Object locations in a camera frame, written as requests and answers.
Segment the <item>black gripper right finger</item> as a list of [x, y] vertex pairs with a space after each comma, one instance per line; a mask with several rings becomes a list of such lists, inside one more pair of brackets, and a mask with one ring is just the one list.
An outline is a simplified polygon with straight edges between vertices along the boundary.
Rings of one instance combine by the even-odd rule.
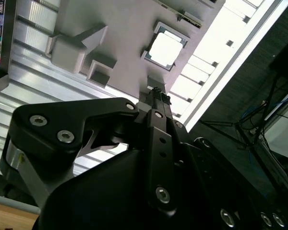
[[191, 141], [168, 118], [179, 169], [180, 223], [185, 229], [288, 229], [284, 203], [268, 201], [205, 138]]

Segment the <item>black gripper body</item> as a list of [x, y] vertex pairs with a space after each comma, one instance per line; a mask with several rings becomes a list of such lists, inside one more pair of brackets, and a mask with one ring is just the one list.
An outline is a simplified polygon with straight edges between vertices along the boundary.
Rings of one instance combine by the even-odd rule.
[[218, 230], [199, 182], [170, 150], [129, 150], [63, 183], [36, 230]]

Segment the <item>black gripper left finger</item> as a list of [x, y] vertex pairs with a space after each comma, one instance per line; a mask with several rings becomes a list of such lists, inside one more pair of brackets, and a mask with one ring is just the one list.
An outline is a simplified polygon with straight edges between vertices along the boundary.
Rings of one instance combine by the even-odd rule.
[[29, 104], [13, 114], [4, 162], [38, 206], [63, 183], [129, 151], [170, 150], [170, 97], [153, 88], [143, 106], [125, 98]]

